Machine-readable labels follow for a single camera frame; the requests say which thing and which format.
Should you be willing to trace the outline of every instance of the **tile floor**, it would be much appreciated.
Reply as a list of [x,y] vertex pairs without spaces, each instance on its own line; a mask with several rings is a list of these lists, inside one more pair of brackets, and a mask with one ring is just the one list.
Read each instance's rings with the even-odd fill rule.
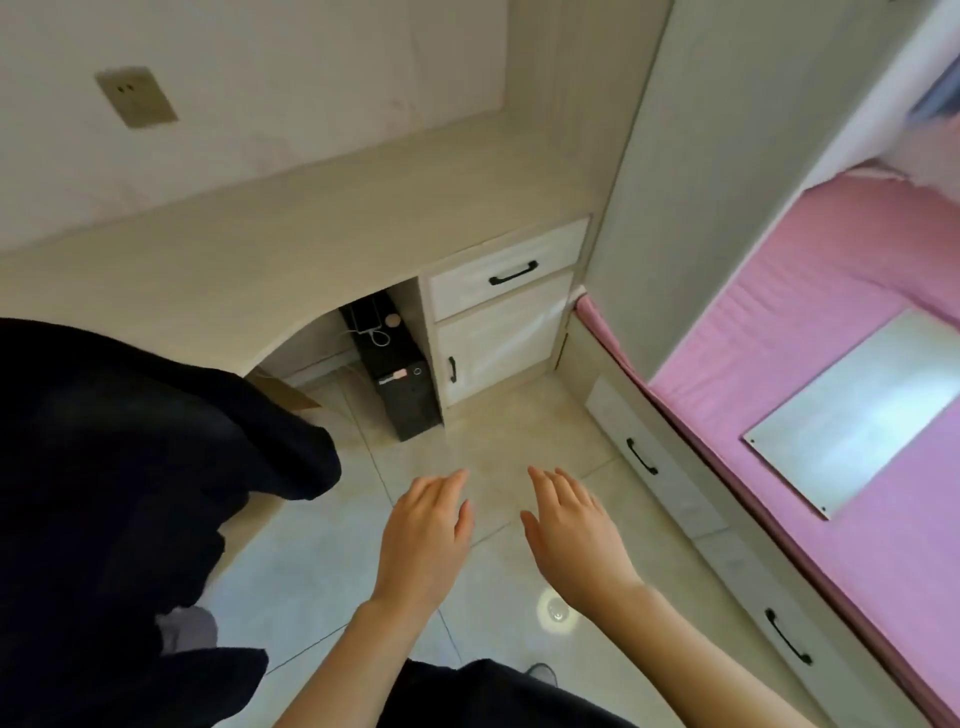
[[323,406],[307,414],[333,436],[341,482],[292,502],[207,590],[220,644],[267,650],[270,667],[248,707],[221,723],[273,725],[372,588],[383,524],[419,474],[468,467],[476,528],[472,552],[413,657],[456,667],[482,657],[526,669],[546,662],[562,687],[640,726],[680,726],[646,679],[585,619],[566,634],[540,626],[548,587],[519,525],[533,506],[525,467],[562,465],[603,499],[641,575],[701,630],[813,718],[823,715],[770,644],[660,508],[589,414],[553,375],[481,396],[406,443],[392,434],[370,384],[344,369],[303,388]]

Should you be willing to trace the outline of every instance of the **shoe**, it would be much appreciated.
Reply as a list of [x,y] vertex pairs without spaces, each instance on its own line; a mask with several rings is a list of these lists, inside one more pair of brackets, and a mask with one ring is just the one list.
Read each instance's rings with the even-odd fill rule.
[[536,663],[530,669],[523,673],[530,675],[534,680],[540,680],[542,683],[557,687],[557,673],[547,663]]

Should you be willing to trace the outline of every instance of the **white drawer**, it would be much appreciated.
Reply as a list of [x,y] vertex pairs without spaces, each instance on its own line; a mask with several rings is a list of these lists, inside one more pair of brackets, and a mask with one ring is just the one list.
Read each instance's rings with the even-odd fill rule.
[[436,321],[573,265],[588,218],[484,255],[430,279]]
[[437,326],[447,405],[549,358],[573,274],[560,274]]
[[838,728],[894,728],[850,666],[735,533],[713,533],[694,544]]
[[593,385],[587,410],[687,536],[693,539],[727,527],[707,498],[602,376]]

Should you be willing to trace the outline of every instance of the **baseboard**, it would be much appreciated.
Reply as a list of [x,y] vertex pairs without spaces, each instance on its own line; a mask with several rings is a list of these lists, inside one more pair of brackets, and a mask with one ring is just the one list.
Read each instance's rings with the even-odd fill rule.
[[318,361],[316,364],[303,367],[303,369],[285,376],[283,381],[291,387],[301,387],[307,382],[319,379],[321,376],[326,376],[330,374],[330,372],[335,372],[341,367],[345,367],[347,364],[352,364],[354,361],[359,360],[360,353],[354,347],[350,347],[345,352],[334,354],[323,361]]

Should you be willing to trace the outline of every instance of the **desk surface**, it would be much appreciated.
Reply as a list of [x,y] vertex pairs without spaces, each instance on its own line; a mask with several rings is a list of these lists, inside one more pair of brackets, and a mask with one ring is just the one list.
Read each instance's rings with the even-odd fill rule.
[[503,113],[0,255],[0,316],[246,374],[338,305],[509,231],[593,212]]

